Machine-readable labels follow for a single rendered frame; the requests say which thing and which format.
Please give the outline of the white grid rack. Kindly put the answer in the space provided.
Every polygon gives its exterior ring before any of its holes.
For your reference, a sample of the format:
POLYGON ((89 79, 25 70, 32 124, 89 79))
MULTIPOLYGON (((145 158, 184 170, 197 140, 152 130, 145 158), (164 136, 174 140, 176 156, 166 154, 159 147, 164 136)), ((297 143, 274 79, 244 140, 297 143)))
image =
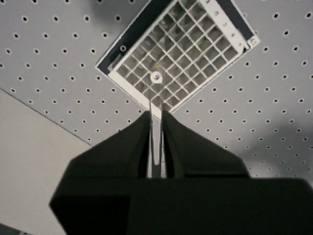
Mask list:
POLYGON ((215 0, 172 0, 109 77, 150 110, 149 73, 152 113, 161 119, 162 82, 151 81, 156 64, 164 72, 163 110, 171 113, 247 49, 215 0))

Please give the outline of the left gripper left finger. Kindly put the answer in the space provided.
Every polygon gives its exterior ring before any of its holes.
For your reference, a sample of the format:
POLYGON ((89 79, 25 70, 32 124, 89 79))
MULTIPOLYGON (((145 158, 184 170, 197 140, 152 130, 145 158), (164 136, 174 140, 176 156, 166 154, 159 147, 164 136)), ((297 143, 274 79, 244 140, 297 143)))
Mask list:
POLYGON ((148 178, 149 155, 150 111, 144 111, 129 126, 71 159, 61 179, 73 175, 148 178))

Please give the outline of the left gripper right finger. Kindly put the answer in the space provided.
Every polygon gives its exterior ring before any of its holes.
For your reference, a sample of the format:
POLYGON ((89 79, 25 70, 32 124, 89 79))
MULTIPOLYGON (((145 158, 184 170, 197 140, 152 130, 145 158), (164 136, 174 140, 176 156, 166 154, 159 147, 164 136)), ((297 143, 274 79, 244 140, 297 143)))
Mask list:
POLYGON ((180 178, 251 177, 242 158, 183 125, 169 111, 163 111, 162 130, 165 177, 175 177, 175 170, 180 178))

